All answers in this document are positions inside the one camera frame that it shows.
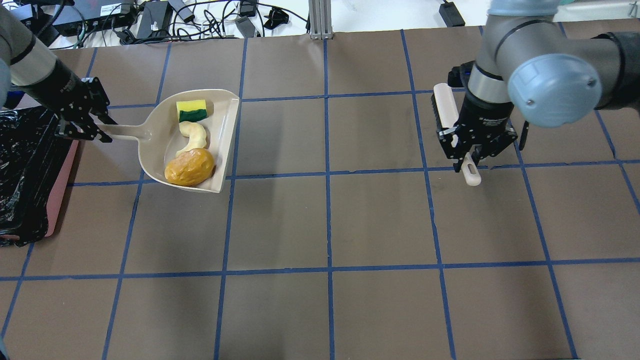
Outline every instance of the white floor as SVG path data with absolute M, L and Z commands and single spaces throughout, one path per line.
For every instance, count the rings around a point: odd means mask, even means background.
M 264 0 L 264 4 L 280 6 L 290 9 L 306 18 L 308 14 L 307 0 Z M 468 26 L 484 25 L 486 22 L 486 12 L 489 9 L 491 0 L 453 0 L 458 7 L 462 17 Z M 186 4 L 193 4 L 196 0 L 185 0 Z M 597 19 L 624 19 L 629 17 L 632 10 L 632 3 L 635 0 L 577 0 L 576 2 L 560 7 L 560 11 L 555 17 L 556 21 L 578 21 Z M 215 17 L 220 18 L 226 1 L 212 4 L 200 4 L 195 7 L 195 22 L 202 24 L 206 22 L 204 10 L 209 10 Z M 413 28 L 442 28 L 444 21 L 438 13 L 442 0 L 332 0 L 332 24 L 336 32 L 345 31 L 381 31 L 395 29 Z M 267 15 L 269 7 L 259 6 L 263 15 Z M 252 18 L 256 28 L 260 29 L 258 17 Z M 198 30 L 193 26 L 183 27 L 190 33 Z M 232 21 L 225 23 L 227 35 L 242 37 Z M 136 33 L 138 23 L 132 27 L 132 32 Z M 288 24 L 284 24 L 274 29 L 267 30 L 266 36 L 300 35 L 306 32 L 305 22 L 295 16 L 290 16 Z M 76 41 L 75 37 L 59 37 L 52 45 L 64 47 Z M 111 31 L 105 31 L 105 41 L 107 45 L 118 45 L 118 38 Z M 86 42 L 86 46 L 104 46 L 100 34 L 92 35 Z

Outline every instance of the yellow sponge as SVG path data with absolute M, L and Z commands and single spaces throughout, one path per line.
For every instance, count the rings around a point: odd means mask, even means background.
M 178 121 L 200 121 L 207 117 L 207 103 L 204 100 L 177 101 Z

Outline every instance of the robotic arm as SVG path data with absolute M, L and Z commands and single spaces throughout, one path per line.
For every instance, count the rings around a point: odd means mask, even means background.
M 98 78 L 80 80 L 11 13 L 0 6 L 0 104 L 10 81 L 57 114 L 56 134 L 67 138 L 111 142 L 89 115 L 115 124 L 109 99 Z
M 551 23 L 558 5 L 559 0 L 493 0 L 476 61 L 449 73 L 449 86 L 466 89 L 453 125 L 443 126 L 438 108 L 445 106 L 435 90 L 440 145 L 456 172 L 467 153 L 477 165 L 516 140 L 508 127 L 514 105 L 527 120 L 521 150 L 529 122 L 557 127 L 594 108 L 640 111 L 640 33 L 568 40 Z

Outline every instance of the beige dustpan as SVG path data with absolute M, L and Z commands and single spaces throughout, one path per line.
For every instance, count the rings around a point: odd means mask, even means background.
M 209 117 L 198 123 L 207 131 L 207 150 L 216 160 L 216 168 L 212 177 L 196 186 L 170 184 L 164 177 L 164 168 L 175 157 L 175 152 L 188 143 L 188 138 L 180 134 L 175 103 L 199 99 L 205 99 L 207 103 Z M 239 105 L 240 98 L 226 90 L 191 90 L 165 99 L 142 125 L 98 126 L 113 138 L 137 140 L 140 165 L 154 180 L 187 191 L 219 193 L 225 181 L 228 160 L 232 157 L 231 143 Z

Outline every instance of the grid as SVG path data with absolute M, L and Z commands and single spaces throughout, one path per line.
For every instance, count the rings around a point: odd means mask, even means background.
M 553 285 L 554 293 L 556 296 L 557 306 L 559 309 L 559 313 L 562 318 L 562 323 L 564 326 L 564 331 L 566 334 L 567 342 L 570 348 L 570 352 L 573 358 L 577 358 L 578 354 L 573 343 L 572 332 L 570 329 L 570 324 L 567 320 L 566 313 L 564 311 L 563 300 L 561 296 L 561 289 L 558 286 L 556 275 L 554 272 L 554 266 L 556 265 L 580 265 L 580 264 L 602 264 L 602 263 L 640 263 L 640 258 L 601 258 L 601 259 L 552 259 L 550 257 L 547 243 L 545 240 L 545 233 L 543 230 L 542 223 L 540 221 L 540 217 L 538 214 L 538 209 L 536 207 L 535 195 L 529 183 L 529 177 L 527 175 L 527 169 L 529 168 L 538 168 L 538 167 L 579 167 L 579 166 L 592 166 L 592 165 L 618 165 L 623 178 L 627 184 L 629 195 L 631 196 L 637 212 L 640 214 L 640 201 L 638 199 L 637 193 L 634 190 L 632 183 L 629 179 L 627 171 L 625 170 L 626 164 L 638 164 L 640 163 L 640 159 L 637 160 L 620 160 L 616 155 L 616 149 L 614 147 L 611 136 L 605 126 L 600 113 L 595 111 L 597 119 L 602 127 L 602 131 L 604 136 L 607 139 L 609 147 L 611 148 L 611 152 L 614 155 L 614 160 L 611 161 L 581 161 L 575 163 L 525 163 L 522 154 L 518 150 L 517 143 L 515 144 L 515 151 L 518 158 L 517 164 L 509 164 L 509 165 L 501 165 L 497 167 L 492 167 L 496 169 L 502 168 L 519 168 L 522 172 L 522 177 L 524 179 L 525 187 L 527 190 L 529 202 L 531 203 L 531 209 L 534 215 L 534 220 L 536 223 L 536 227 L 538 230 L 538 234 L 540 237 L 541 246 L 543 249 L 544 261 L 510 261 L 510 262 L 487 262 L 487 263 L 444 263 L 442 260 L 442 255 L 440 253 L 440 244 L 438 242 L 438 229 L 436 228 L 435 222 L 435 209 L 433 204 L 433 197 L 431 193 L 431 184 L 429 180 L 429 173 L 431 172 L 441 172 L 441 171 L 451 171 L 451 167 L 429 167 L 427 163 L 427 159 L 425 156 L 424 144 L 422 139 L 422 131 L 420 126 L 420 117 L 418 111 L 418 103 L 417 103 L 417 94 L 430 94 L 432 90 L 424 90 L 424 89 L 416 89 L 414 80 L 413 80 L 413 72 L 412 65 L 409 57 L 409 50 L 407 48 L 407 43 L 405 39 L 405 33 L 403 30 L 400 31 L 401 40 L 403 43 L 404 55 L 406 59 L 406 66 L 409 75 L 410 82 L 410 90 L 409 91 L 400 91 L 400 92 L 374 92 L 374 93 L 358 93 L 358 94 L 329 94 L 329 78 L 328 78 L 328 50 L 327 50 L 327 40 L 324 40 L 323 43 L 323 67 L 324 67 L 324 94 L 321 95 L 311 95 L 311 96 L 294 96 L 294 97 L 270 97 L 270 98 L 251 98 L 245 99 L 243 97 L 243 87 L 244 87 L 244 72 L 246 65 L 246 50 L 247 50 L 247 40 L 244 41 L 243 46 L 243 57 L 242 57 L 242 67 L 241 67 L 241 79 L 240 79 L 240 87 L 239 87 L 239 96 L 242 99 L 242 102 L 260 102 L 260 101 L 284 101 L 284 100 L 296 100 L 296 99 L 324 99 L 324 145 L 325 145 L 325 171 L 324 172 L 299 172 L 299 173 L 286 173 L 286 174 L 259 174 L 259 175 L 237 175 L 237 153 L 239 147 L 239 141 L 241 140 L 240 133 L 240 121 L 242 118 L 238 119 L 237 129 L 236 129 L 236 141 L 234 145 L 234 160 L 232 165 L 231 175 L 227 177 L 230 181 L 230 194 L 229 194 L 229 203 L 228 203 L 228 214 L 227 214 L 227 226 L 225 233 L 225 245 L 224 245 L 224 253 L 223 253 L 223 265 L 221 271 L 210 271 L 210 272 L 174 272 L 174 273 L 148 273 L 148 274 L 126 274 L 125 273 L 125 265 L 127 262 L 127 253 L 129 250 L 129 244 L 131 241 L 131 235 L 134 227 L 134 223 L 136 220 L 136 212 L 138 209 L 138 201 L 140 199 L 140 194 L 142 188 L 145 184 L 154 183 L 155 181 L 145 179 L 144 173 L 140 173 L 140 177 L 137 181 L 113 181 L 113 182 L 87 182 L 87 183 L 73 183 L 69 184 L 69 186 L 120 186 L 120 185 L 137 185 L 137 191 L 135 196 L 135 201 L 133 207 L 131 209 L 131 219 L 129 222 L 127 239 L 125 243 L 124 253 L 122 255 L 122 262 L 120 265 L 120 271 L 117 274 L 89 274 L 89 275 L 26 275 L 26 270 L 29 265 L 29 260 L 31 257 L 31 253 L 33 251 L 33 244 L 29 246 L 26 258 L 24 260 L 24 264 L 22 266 L 22 271 L 20 276 L 13 277 L 0 277 L 0 281 L 17 281 L 17 285 L 15 288 L 15 292 L 13 294 L 12 302 L 6 317 L 6 320 L 3 324 L 2 328 L 2 336 L 6 334 L 7 327 L 11 320 L 12 311 L 19 295 L 20 287 L 24 281 L 37 281 L 37 280 L 62 280 L 62 279 L 117 279 L 117 286 L 115 291 L 115 297 L 113 300 L 113 307 L 111 309 L 111 316 L 108 325 L 108 331 L 106 335 L 106 339 L 104 342 L 104 350 L 102 353 L 102 358 L 106 359 L 109 352 L 109 341 L 111 337 L 111 333 L 113 330 L 113 323 L 115 320 L 116 311 L 118 309 L 118 299 L 120 297 L 120 289 L 122 286 L 123 279 L 134 279 L 134 278 L 151 278 L 151 277 L 202 277 L 202 276 L 216 276 L 220 277 L 220 294 L 219 294 L 219 305 L 218 305 L 218 318 L 216 323 L 216 337 L 214 340 L 214 359 L 220 358 L 220 338 L 221 338 L 221 329 L 222 329 L 222 321 L 223 321 L 223 312 L 224 312 L 224 300 L 225 300 L 225 283 L 227 276 L 235 276 L 235 275 L 253 275 L 253 274 L 295 274 L 295 273 L 326 273 L 328 279 L 328 287 L 327 287 L 327 298 L 328 298 L 328 332 L 329 332 L 329 349 L 330 349 L 330 358 L 335 359 L 335 342 L 334 342 L 334 321 L 333 321 L 333 273 L 334 272 L 354 272 L 354 271 L 379 271 L 379 270 L 425 270 L 432 269 L 439 271 L 439 280 L 440 287 L 442 291 L 442 302 L 444 306 L 444 315 L 445 315 L 445 324 L 447 330 L 447 337 L 449 340 L 449 350 L 451 353 L 452 359 L 456 359 L 456 348 L 454 343 L 454 329 L 452 329 L 451 324 L 451 314 L 449 309 L 449 301 L 447 298 L 447 285 L 445 280 L 445 269 L 455 269 L 455 268 L 498 268 L 498 267 L 514 267 L 514 266 L 546 266 L 548 268 L 549 276 Z M 164 59 L 164 68 L 161 76 L 161 81 L 159 85 L 159 89 L 157 92 L 156 102 L 154 104 L 135 104 L 135 105 L 123 105 L 123 106 L 112 106 L 111 108 L 139 108 L 139 107 L 153 107 L 156 106 L 161 99 L 162 87 L 164 83 L 164 77 L 166 74 L 170 53 L 172 50 L 171 44 L 167 46 L 166 57 Z M 94 50 L 92 60 L 87 71 L 87 76 L 91 72 L 95 57 L 97 54 L 97 49 Z M 411 95 L 413 102 L 413 114 L 415 117 L 415 126 L 417 129 L 418 143 L 420 147 L 420 158 L 422 161 L 422 167 L 414 167 L 414 168 L 388 168 L 381 170 L 357 170 L 357 171 L 336 171 L 331 170 L 330 166 L 330 147 L 329 147 L 329 99 L 331 98 L 339 98 L 339 97 L 374 97 L 381 95 Z M 480 169 L 487 169 L 486 165 L 480 166 Z M 331 178 L 334 176 L 346 176 L 350 174 L 383 174 L 383 173 L 400 173 L 400 172 L 422 172 L 424 174 L 424 184 L 425 191 L 429 204 L 429 217 L 431 219 L 431 230 L 433 232 L 434 243 L 433 246 L 435 248 L 436 253 L 436 263 L 433 264 L 415 264 L 415 265 L 371 265 L 371 266 L 333 266 L 332 262 L 332 221 L 331 221 Z M 278 178 L 278 177 L 305 177 L 305 176 L 324 176 L 326 181 L 326 246 L 327 246 L 327 264 L 323 267 L 306 267 L 306 268 L 269 268 L 269 269 L 259 269 L 259 270 L 228 270 L 228 251 L 230 245 L 230 232 L 231 232 L 231 224 L 232 224 L 232 216 L 233 216 L 233 205 L 234 205 L 234 192 L 236 187 L 236 181 L 242 181 L 243 179 L 267 179 L 267 178 Z

